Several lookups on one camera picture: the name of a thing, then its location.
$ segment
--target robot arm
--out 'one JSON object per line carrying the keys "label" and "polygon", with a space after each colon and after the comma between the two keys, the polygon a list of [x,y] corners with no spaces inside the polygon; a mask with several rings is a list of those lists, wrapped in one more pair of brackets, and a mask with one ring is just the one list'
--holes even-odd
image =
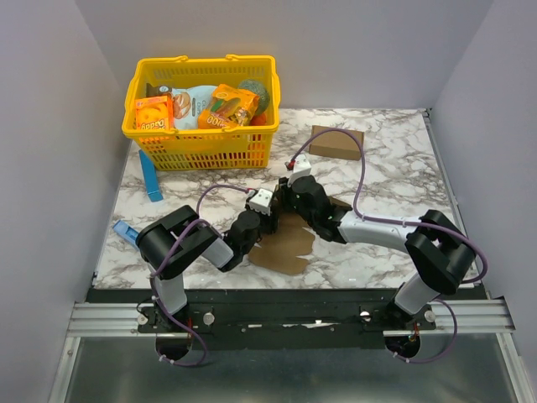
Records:
{"label": "robot arm", "polygon": [[[186,305],[183,272],[194,260],[201,256],[221,272],[227,272],[242,262],[262,233],[276,230],[278,213],[272,208],[273,199],[271,191],[252,191],[247,199],[247,209],[239,214],[223,238],[215,229],[201,223],[186,234],[165,270],[154,277],[159,298],[172,315]],[[172,249],[176,235],[198,218],[190,206],[183,206],[140,232],[136,245],[142,258],[150,264],[152,275]]]}
{"label": "robot arm", "polygon": [[[476,257],[473,250],[443,231],[404,225],[404,222],[427,222],[459,232],[444,214],[429,210],[422,217],[377,215],[364,220],[350,206],[330,200],[322,185],[310,175],[311,166],[304,155],[299,155],[289,168],[290,177],[280,178],[274,192],[252,191],[246,210],[223,238],[213,228],[201,225],[187,234],[166,269],[155,278],[161,301],[172,315],[186,305],[182,273],[195,259],[202,256],[222,272],[233,269],[262,234],[276,231],[280,210],[299,214],[326,241],[370,243],[409,254],[418,273],[388,303],[386,312],[395,322],[411,322],[439,294],[456,293]],[[175,243],[175,234],[197,218],[194,210],[185,206],[138,235],[136,244],[140,253],[154,270]],[[383,218],[384,222],[374,222],[371,218]],[[390,219],[402,224],[386,222]]]}
{"label": "robot arm", "polygon": [[[390,315],[399,321],[409,322],[439,294],[456,293],[476,258],[474,251],[460,239],[443,231],[404,224],[426,222],[460,233],[444,214],[429,210],[422,217],[369,215],[365,220],[358,217],[351,207],[331,202],[323,187],[310,175],[310,170],[304,170],[304,166],[305,162],[300,160],[298,167],[297,164],[291,167],[291,177],[282,178],[279,182],[278,194],[284,210],[300,214],[326,241],[370,243],[399,250],[412,258],[418,273],[402,285],[388,304]],[[375,218],[382,218],[383,222],[373,221]]]}

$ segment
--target white connector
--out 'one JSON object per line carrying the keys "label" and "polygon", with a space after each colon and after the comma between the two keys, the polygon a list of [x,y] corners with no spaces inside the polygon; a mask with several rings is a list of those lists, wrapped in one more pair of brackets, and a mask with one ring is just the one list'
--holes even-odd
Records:
{"label": "white connector", "polygon": [[305,157],[304,154],[299,154],[295,159],[295,164],[293,165],[293,173],[289,177],[289,181],[287,182],[287,186],[293,185],[293,183],[303,177],[307,176],[311,173],[311,164],[308,161],[308,159]]}
{"label": "white connector", "polygon": [[270,215],[270,202],[272,201],[273,192],[267,189],[259,189],[258,192],[247,201],[248,206],[255,212]]}

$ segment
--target brown paper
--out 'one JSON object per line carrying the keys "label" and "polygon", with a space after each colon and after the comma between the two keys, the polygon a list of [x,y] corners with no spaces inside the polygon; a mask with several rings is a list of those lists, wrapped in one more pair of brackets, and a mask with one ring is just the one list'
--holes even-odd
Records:
{"label": "brown paper", "polygon": [[[340,206],[349,206],[333,197],[330,200]],[[315,235],[306,228],[309,228],[307,222],[298,214],[282,213],[278,231],[264,235],[259,246],[252,248],[248,254],[250,262],[286,275],[303,273],[309,262],[300,256],[312,253],[315,240]]]}
{"label": "brown paper", "polygon": [[[315,136],[322,130],[328,129],[324,126],[313,126],[311,136]],[[357,130],[348,130],[356,136],[361,145],[363,145],[363,132]],[[358,161],[362,156],[353,139],[342,132],[326,132],[313,140],[310,144],[310,154],[320,155],[321,157],[339,158],[341,160]]]}

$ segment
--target cardboard box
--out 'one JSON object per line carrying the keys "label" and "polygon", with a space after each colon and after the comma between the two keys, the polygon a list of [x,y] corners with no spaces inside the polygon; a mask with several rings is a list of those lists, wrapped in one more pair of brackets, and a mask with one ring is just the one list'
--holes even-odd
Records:
{"label": "cardboard box", "polygon": [[[328,129],[324,126],[313,126],[311,136],[315,136],[322,130]],[[349,130],[356,136],[361,145],[363,145],[363,132]],[[341,160],[358,161],[362,156],[360,150],[349,136],[342,132],[327,132],[310,144],[310,154],[321,157],[339,158]]]}

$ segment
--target green vegetable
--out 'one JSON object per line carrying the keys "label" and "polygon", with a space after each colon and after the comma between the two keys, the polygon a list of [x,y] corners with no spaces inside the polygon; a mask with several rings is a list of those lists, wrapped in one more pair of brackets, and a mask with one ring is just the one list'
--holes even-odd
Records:
{"label": "green vegetable", "polygon": [[238,88],[241,90],[249,90],[256,95],[259,95],[259,105],[258,109],[255,111],[256,116],[267,110],[270,105],[270,94],[261,81],[248,78],[247,80],[242,80],[238,85]]}

